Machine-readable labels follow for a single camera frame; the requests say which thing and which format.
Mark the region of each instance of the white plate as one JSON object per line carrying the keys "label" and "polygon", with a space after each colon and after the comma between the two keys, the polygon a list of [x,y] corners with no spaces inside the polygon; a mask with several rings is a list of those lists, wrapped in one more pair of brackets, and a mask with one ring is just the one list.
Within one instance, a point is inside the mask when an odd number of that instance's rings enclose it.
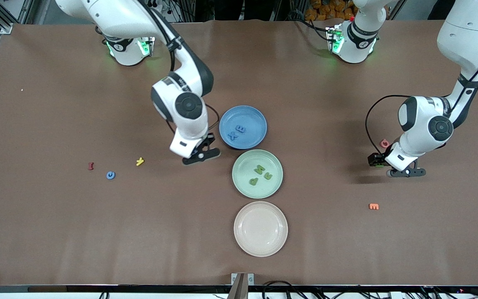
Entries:
{"label": "white plate", "polygon": [[235,240],[254,257],[269,257],[278,252],[287,240],[287,233],[285,215],[268,202],[249,203],[235,217]]}

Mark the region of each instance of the brown table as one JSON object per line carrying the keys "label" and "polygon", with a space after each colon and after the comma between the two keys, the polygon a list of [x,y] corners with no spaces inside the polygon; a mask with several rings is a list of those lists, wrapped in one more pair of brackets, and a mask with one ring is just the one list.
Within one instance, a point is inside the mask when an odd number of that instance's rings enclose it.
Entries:
{"label": "brown table", "polygon": [[[478,284],[478,95],[448,145],[420,159],[426,176],[389,179],[366,161],[374,101],[453,88],[440,26],[387,21],[376,52],[350,65],[291,22],[175,25],[215,75],[205,101],[268,120],[257,148],[285,178],[266,200],[289,235],[257,258],[232,231],[252,202],[231,179],[242,151],[219,138],[220,158],[184,167],[168,150],[150,100],[169,67],[163,45],[125,67],[91,25],[16,25],[0,40],[0,284],[224,284],[237,271],[258,283]],[[402,132],[402,101],[372,113],[377,142]]]}

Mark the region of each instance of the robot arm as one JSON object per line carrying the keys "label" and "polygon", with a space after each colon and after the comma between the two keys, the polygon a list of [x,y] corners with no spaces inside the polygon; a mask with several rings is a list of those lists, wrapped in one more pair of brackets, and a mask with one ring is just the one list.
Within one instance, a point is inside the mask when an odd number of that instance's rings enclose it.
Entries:
{"label": "robot arm", "polygon": [[151,98],[160,115],[176,124],[169,148],[184,157],[184,164],[191,164],[188,159],[195,153],[198,161],[220,155],[216,148],[207,152],[201,148],[209,146],[213,138],[207,133],[207,110],[202,99],[213,87],[213,74],[160,13],[143,0],[56,1],[66,14],[94,22],[109,42],[129,44],[134,38],[156,36],[167,45],[182,65],[152,86]]}
{"label": "robot arm", "polygon": [[444,145],[461,125],[478,90],[478,1],[457,0],[438,34],[440,52],[461,66],[446,97],[413,96],[398,111],[404,133],[385,152],[385,161],[410,174],[418,157]]}
{"label": "robot arm", "polygon": [[328,33],[330,51],[349,63],[359,63],[372,53],[377,33],[387,19],[385,5],[391,0],[354,0],[359,8],[355,19],[335,26],[336,33]]}

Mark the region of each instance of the metal frame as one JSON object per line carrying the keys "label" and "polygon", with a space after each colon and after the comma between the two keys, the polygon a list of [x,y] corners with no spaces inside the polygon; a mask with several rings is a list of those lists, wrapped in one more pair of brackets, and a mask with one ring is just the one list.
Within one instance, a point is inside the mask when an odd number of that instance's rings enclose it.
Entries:
{"label": "metal frame", "polygon": [[175,0],[180,6],[182,20],[186,23],[195,21],[195,2],[193,0]]}
{"label": "metal frame", "polygon": [[[478,296],[478,286],[476,285],[421,285],[421,284],[313,284],[300,285],[296,284],[292,287],[285,284],[273,284],[267,289],[263,284],[248,286],[249,292],[310,292],[312,287],[320,289],[323,293],[368,293],[368,292],[402,292],[402,293],[420,293],[422,289],[428,292],[433,287],[439,287],[440,293],[448,292],[459,295]],[[232,289],[232,284],[40,284],[40,285],[10,285],[0,286],[0,293],[192,293],[192,294],[228,294]]]}
{"label": "metal frame", "polygon": [[25,0],[17,18],[0,4],[0,34],[9,34],[12,31],[13,23],[25,24],[29,22],[33,17],[32,11],[37,4],[38,0]]}
{"label": "metal frame", "polygon": [[393,20],[393,19],[396,18],[396,15],[398,15],[398,13],[400,13],[400,10],[405,5],[406,1],[407,0],[400,0],[396,3],[396,6],[394,6],[394,8],[392,8],[392,11],[390,12],[390,15],[388,17],[389,20]]}

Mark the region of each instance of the orange object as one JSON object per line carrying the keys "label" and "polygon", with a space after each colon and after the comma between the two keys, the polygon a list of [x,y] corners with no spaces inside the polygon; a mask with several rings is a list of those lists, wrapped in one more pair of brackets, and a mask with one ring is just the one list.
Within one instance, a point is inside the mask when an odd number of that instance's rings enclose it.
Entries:
{"label": "orange object", "polygon": [[309,0],[309,3],[311,6],[313,6],[314,9],[320,8],[322,5],[322,0]]}
{"label": "orange object", "polygon": [[304,18],[306,22],[315,21],[315,19],[317,18],[317,11],[309,8],[307,11],[305,11]]}
{"label": "orange object", "polygon": [[346,8],[344,10],[344,20],[349,20],[353,17],[353,13],[351,12],[351,8]]}
{"label": "orange object", "polygon": [[326,15],[326,19],[333,19],[335,17],[335,10],[329,10],[328,14]]}
{"label": "orange object", "polygon": [[320,8],[318,9],[318,11],[320,12],[321,15],[328,15],[329,14],[329,5],[322,5],[320,6]]}
{"label": "orange object", "polygon": [[345,7],[346,3],[344,1],[339,1],[338,4],[335,6],[335,10],[338,12],[343,12]]}

